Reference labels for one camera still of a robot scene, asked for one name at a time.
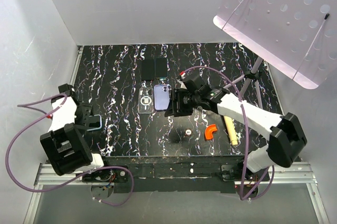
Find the orange elbow pipe piece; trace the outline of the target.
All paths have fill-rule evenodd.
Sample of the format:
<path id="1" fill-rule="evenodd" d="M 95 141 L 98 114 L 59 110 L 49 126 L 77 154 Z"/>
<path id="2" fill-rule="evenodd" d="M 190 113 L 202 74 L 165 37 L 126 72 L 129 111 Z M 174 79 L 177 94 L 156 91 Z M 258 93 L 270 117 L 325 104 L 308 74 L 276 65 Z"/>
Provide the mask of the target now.
<path id="1" fill-rule="evenodd" d="M 214 138 L 213 134 L 218 131 L 217 126 L 215 124 L 209 125 L 204 132 L 206 141 L 212 140 Z"/>

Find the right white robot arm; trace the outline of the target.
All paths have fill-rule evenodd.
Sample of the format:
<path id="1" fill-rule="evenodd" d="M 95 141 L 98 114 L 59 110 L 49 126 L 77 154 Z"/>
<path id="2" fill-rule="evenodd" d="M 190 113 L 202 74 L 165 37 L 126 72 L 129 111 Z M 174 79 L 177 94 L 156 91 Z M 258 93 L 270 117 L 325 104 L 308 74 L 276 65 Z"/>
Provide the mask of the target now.
<path id="1" fill-rule="evenodd" d="M 253 129 L 267 140 L 267 145 L 250 152 L 247 162 L 238 167 L 243 180 L 253 179 L 272 165 L 288 168 L 307 144 L 307 138 L 296 115 L 282 116 L 240 101 L 223 87 L 212 88 L 199 75 L 180 80 L 181 86 L 171 91 L 165 116 L 189 116 L 194 108 L 228 116 Z"/>

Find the lilac phone case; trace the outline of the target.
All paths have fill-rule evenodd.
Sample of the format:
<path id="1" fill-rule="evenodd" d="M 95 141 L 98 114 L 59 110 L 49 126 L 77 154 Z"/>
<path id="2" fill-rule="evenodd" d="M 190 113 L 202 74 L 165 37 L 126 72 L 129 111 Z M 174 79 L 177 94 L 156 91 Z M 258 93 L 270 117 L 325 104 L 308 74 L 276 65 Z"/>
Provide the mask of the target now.
<path id="1" fill-rule="evenodd" d="M 156 111 L 164 111 L 170 102 L 169 87 L 166 84 L 154 86 L 154 107 Z"/>

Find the clear magsafe phone case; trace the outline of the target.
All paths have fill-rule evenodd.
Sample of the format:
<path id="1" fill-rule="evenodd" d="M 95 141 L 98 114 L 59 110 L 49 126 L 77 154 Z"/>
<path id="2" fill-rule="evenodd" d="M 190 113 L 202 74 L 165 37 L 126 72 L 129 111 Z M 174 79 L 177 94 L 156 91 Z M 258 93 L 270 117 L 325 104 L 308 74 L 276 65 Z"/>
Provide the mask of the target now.
<path id="1" fill-rule="evenodd" d="M 138 113 L 151 114 L 154 111 L 154 99 L 152 87 L 141 87 L 138 94 Z"/>

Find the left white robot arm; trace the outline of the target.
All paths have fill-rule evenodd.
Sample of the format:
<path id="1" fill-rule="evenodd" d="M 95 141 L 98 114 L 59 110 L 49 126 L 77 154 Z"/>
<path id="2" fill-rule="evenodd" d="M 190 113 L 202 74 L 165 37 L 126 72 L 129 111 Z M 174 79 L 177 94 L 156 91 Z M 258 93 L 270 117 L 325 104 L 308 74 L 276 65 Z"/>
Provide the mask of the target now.
<path id="1" fill-rule="evenodd" d="M 112 175 L 111 167 L 104 164 L 100 154 L 91 152 L 84 139 L 86 133 L 102 128 L 101 115 L 94 114 L 91 104 L 77 100 L 72 85 L 60 85 L 58 90 L 66 97 L 52 98 L 52 108 L 57 111 L 52 114 L 48 132 L 40 136 L 55 173 L 62 176 L 94 170 L 99 181 L 108 181 Z"/>

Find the dark phone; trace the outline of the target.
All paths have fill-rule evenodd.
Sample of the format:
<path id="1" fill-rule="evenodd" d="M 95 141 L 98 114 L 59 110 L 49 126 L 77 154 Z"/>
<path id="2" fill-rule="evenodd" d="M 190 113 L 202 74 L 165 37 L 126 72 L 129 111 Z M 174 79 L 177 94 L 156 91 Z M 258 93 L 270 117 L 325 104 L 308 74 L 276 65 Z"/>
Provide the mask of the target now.
<path id="1" fill-rule="evenodd" d="M 155 78 L 155 62 L 154 59 L 145 59 L 141 63 L 141 80 L 153 81 Z"/>

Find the phone with teal case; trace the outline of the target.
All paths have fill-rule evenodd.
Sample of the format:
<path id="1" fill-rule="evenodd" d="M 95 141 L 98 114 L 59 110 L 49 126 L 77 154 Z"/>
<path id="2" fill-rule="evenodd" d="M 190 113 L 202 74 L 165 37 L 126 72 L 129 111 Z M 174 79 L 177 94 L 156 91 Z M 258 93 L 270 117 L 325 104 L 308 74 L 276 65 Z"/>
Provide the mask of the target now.
<path id="1" fill-rule="evenodd" d="M 88 117 L 87 131 L 97 131 L 102 128 L 102 117 L 101 115 L 91 115 Z"/>

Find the black smartphone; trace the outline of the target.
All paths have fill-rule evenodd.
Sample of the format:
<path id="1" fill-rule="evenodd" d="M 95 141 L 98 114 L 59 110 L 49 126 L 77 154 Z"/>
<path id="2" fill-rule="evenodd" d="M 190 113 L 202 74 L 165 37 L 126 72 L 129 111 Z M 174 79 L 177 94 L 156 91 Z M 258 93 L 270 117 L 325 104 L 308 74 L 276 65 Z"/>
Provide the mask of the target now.
<path id="1" fill-rule="evenodd" d="M 165 79 L 168 76 L 167 69 L 167 58 L 156 58 L 155 59 L 155 78 Z"/>

